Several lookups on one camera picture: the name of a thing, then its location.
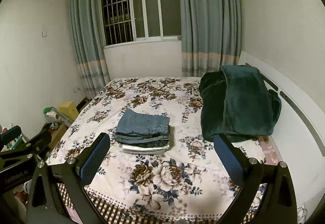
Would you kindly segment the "folded dark jeans stack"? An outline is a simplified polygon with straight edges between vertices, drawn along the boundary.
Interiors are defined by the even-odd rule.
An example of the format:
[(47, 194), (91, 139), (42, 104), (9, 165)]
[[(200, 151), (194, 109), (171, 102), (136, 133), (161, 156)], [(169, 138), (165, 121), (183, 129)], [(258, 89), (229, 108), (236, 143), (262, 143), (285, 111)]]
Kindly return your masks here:
[(115, 140), (120, 144), (138, 146), (143, 148), (165, 146), (170, 141), (171, 126), (168, 126), (167, 134), (153, 134), (146, 136), (126, 136), (121, 134), (115, 135)]

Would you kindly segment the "floral bed blanket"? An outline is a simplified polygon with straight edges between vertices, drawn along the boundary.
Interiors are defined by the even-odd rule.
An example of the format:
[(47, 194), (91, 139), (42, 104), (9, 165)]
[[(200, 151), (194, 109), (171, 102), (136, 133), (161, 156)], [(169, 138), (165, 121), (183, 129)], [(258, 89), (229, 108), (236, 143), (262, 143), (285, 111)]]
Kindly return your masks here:
[[(215, 223), (239, 192), (200, 127), (199, 78), (109, 82), (81, 111), (47, 163), (78, 157), (100, 133), (111, 146), (85, 190), (109, 223)], [(125, 111), (169, 121), (167, 136), (121, 136)]]

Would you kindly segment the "blue-grey curtain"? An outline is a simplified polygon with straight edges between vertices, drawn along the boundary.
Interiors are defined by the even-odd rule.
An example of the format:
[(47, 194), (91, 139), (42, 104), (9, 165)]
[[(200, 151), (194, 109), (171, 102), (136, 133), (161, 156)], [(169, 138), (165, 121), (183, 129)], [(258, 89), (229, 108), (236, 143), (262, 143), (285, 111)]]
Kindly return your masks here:
[(241, 54), (240, 0), (180, 0), (182, 75), (202, 77)]
[(69, 28), (77, 70), (88, 98), (110, 81), (100, 30), (99, 0), (68, 0)]

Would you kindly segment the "window with metal bars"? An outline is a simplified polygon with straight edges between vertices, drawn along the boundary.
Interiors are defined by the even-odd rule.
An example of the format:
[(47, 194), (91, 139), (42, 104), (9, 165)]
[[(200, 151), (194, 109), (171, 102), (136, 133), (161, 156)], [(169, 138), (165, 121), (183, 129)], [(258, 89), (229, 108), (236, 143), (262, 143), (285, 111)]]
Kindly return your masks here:
[(101, 0), (108, 46), (181, 38), (180, 0)]

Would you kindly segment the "left blue-grey curtain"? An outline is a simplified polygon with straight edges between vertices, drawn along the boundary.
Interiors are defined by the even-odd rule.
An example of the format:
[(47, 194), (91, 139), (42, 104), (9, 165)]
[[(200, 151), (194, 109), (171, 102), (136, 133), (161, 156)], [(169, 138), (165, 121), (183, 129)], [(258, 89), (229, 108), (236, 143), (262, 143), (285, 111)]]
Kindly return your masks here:
[(99, 0), (68, 0), (69, 28), (77, 70), (88, 98), (110, 81), (100, 30)]

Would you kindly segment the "dark green plush blanket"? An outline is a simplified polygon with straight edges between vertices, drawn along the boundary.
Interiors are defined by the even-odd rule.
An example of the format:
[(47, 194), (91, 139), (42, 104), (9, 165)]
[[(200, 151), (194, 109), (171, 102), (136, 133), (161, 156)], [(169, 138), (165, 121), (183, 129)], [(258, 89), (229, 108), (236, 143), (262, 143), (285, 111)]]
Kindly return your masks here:
[(256, 67), (225, 65), (204, 74), (199, 93), (203, 100), (200, 126), (203, 139), (225, 135), (241, 142), (274, 132), (282, 102), (278, 93), (267, 89)]

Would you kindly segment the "right blue-grey curtain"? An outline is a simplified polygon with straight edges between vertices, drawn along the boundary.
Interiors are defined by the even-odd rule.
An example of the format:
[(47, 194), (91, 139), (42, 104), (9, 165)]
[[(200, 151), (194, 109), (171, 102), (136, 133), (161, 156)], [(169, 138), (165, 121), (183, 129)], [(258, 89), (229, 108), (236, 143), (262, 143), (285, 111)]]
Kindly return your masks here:
[(180, 0), (182, 75), (202, 77), (241, 54), (240, 0)]

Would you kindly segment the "yellow cardboard box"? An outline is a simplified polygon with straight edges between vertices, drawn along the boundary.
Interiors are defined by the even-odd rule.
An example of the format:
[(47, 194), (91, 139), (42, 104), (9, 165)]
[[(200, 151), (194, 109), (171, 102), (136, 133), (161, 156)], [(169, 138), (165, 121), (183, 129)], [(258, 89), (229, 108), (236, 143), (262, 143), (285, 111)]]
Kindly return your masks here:
[(59, 110), (72, 121), (75, 121), (79, 115), (79, 112), (73, 101), (63, 102), (60, 104)]

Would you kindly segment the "blue denim jeans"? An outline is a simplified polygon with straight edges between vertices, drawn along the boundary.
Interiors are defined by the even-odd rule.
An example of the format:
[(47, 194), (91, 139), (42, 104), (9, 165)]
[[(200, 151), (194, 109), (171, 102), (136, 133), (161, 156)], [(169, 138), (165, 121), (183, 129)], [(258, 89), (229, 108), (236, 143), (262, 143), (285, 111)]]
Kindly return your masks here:
[(116, 127), (116, 135), (135, 137), (167, 136), (170, 118), (164, 115), (137, 113), (126, 109)]

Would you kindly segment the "green and white container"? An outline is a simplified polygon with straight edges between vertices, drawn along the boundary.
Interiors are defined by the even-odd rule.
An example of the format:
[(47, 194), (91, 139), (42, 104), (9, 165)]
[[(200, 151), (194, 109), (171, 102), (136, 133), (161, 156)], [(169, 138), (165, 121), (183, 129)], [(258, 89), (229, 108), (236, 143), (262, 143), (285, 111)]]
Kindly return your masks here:
[(43, 110), (43, 114), (45, 116), (45, 119), (47, 123), (62, 123), (67, 127), (70, 127), (73, 123), (71, 119), (69, 119), (65, 114), (60, 112), (55, 107), (47, 107)]

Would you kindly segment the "folded white and grey clothes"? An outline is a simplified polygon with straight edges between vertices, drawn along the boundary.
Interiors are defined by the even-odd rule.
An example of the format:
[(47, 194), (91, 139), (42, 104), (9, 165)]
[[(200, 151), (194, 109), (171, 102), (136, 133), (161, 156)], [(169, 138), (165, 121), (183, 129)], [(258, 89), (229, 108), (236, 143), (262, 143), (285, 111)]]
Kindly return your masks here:
[(124, 153), (131, 153), (135, 155), (158, 155), (164, 153), (170, 149), (170, 145), (167, 144), (161, 147), (143, 148), (131, 145), (122, 145), (121, 150)]

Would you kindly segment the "white bed headboard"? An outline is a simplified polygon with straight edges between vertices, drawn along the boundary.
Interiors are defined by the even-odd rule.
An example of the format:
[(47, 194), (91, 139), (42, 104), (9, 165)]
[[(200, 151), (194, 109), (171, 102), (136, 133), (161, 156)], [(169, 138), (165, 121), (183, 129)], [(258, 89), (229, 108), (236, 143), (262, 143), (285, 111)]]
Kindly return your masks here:
[(288, 164), (297, 205), (311, 216), (324, 196), (324, 112), (294, 82), (267, 63), (243, 51), (240, 64), (255, 66), (282, 101), (282, 110), (272, 134)]

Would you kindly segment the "wall power socket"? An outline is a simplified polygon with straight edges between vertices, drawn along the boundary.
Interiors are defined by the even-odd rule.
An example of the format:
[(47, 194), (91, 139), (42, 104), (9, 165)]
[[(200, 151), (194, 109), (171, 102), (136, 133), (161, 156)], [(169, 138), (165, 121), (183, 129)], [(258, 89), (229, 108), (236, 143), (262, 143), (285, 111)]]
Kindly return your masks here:
[(73, 88), (73, 91), (74, 91), (74, 93), (77, 93), (78, 91), (80, 91), (80, 88), (77, 87), (77, 86), (75, 86), (75, 87)]

